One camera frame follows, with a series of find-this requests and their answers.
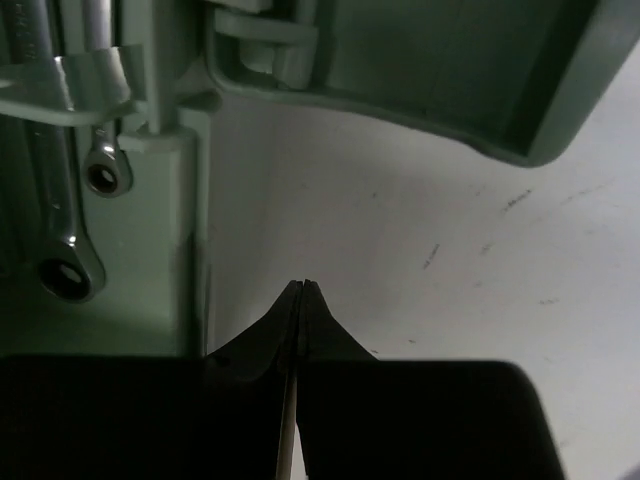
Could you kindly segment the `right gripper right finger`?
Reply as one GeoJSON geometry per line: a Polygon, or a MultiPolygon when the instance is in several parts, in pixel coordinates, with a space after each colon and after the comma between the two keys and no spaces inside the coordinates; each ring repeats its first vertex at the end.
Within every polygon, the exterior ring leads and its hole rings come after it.
{"type": "Polygon", "coordinates": [[[540,398],[498,360],[380,360],[306,281],[296,420],[310,479],[560,479],[540,398]]]}

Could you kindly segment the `large ratchet wrench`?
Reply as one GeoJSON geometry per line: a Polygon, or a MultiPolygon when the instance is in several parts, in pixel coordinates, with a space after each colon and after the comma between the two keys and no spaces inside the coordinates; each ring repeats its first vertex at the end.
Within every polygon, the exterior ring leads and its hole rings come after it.
{"type": "Polygon", "coordinates": [[[65,100],[58,4],[4,1],[1,22],[10,59],[1,111],[23,125],[40,209],[36,274],[50,294],[84,303],[104,287],[105,270],[85,228],[74,133],[54,116],[65,100]]]}

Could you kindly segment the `small combination wrench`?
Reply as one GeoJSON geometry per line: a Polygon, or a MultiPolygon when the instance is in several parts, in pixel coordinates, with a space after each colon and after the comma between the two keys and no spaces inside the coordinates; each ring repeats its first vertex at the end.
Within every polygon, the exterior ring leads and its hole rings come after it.
{"type": "MultiPolygon", "coordinates": [[[[116,45],[118,36],[117,1],[83,1],[84,46],[100,50],[116,45]]],[[[115,198],[127,193],[133,175],[126,154],[118,143],[120,120],[91,128],[91,147],[83,163],[84,178],[97,195],[115,198]]]]}

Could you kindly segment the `green plastic toolbox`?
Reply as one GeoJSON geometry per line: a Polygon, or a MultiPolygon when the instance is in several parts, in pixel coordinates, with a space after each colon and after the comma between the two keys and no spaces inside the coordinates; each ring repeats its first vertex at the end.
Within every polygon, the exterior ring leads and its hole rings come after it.
{"type": "Polygon", "coordinates": [[[40,209],[20,120],[1,111],[1,352],[186,356],[207,348],[225,227],[256,215],[262,108],[319,107],[463,143],[507,164],[556,160],[639,41],[635,1],[117,1],[116,45],[84,46],[58,4],[63,107],[86,232],[105,270],[89,301],[35,270],[40,209]],[[83,163],[120,120],[131,189],[83,163]]]}

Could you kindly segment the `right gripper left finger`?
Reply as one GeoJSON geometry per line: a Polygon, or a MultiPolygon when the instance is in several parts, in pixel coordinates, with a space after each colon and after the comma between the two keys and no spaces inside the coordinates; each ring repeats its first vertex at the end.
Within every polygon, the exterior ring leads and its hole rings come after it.
{"type": "Polygon", "coordinates": [[[276,479],[303,285],[200,358],[15,355],[1,362],[5,479],[276,479]]]}

